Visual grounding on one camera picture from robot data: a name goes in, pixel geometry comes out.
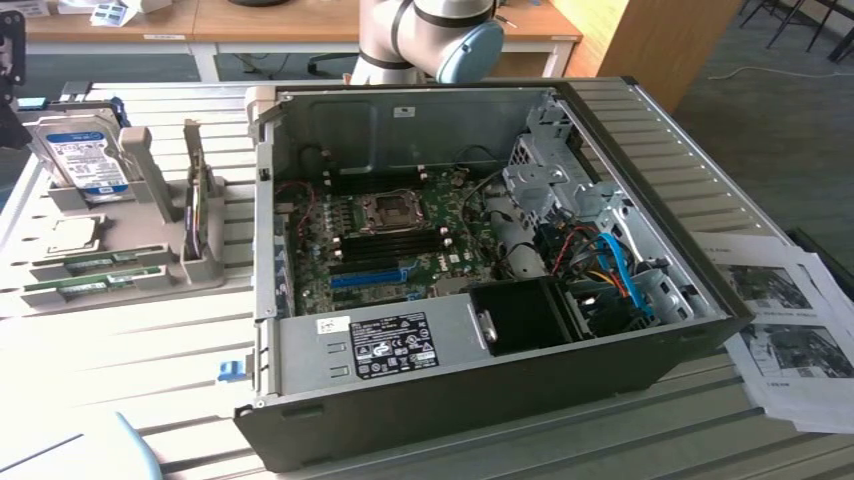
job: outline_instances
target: blue pcie slot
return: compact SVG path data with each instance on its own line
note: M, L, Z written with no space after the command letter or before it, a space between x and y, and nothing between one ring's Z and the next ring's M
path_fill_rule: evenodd
M383 283L403 283L407 278L407 270L397 268L383 272L363 273L359 275L347 275L335 277L331 280L333 288L365 287L369 285L379 285Z

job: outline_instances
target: printed image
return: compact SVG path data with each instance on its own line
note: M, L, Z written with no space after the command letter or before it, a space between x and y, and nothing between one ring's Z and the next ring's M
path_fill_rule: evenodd
M813 308L785 268L718 265L724 277L752 307Z
M854 378L854 366L825 327L754 323L741 335L762 376Z

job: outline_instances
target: white cable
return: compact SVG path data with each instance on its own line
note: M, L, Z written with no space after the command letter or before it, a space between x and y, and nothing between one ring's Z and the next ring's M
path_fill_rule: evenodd
M786 70L777 70L774 68L741 67L741 68L737 68L733 71L733 73L730 73L729 75L724 75L721 77L709 77L709 80L729 80L736 75L742 73L745 70L760 70L760 71L764 71L764 72L780 73L781 75L789 75L789 76L793 76L793 77L804 77L804 78L854 77L854 73L833 72L833 73L828 73L828 74L824 74L824 75L812 75L809 73L789 72Z

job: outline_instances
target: paper document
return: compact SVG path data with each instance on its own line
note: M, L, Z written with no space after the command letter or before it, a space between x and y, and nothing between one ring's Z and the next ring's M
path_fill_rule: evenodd
M816 254L696 234L756 320L725 343L752 401L801 431L854 432L854 305Z

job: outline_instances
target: motherboard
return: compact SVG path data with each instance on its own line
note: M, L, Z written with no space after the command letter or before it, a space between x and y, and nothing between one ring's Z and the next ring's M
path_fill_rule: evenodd
M297 315L445 296L501 278L489 217L462 206L479 179L454 167L282 183Z

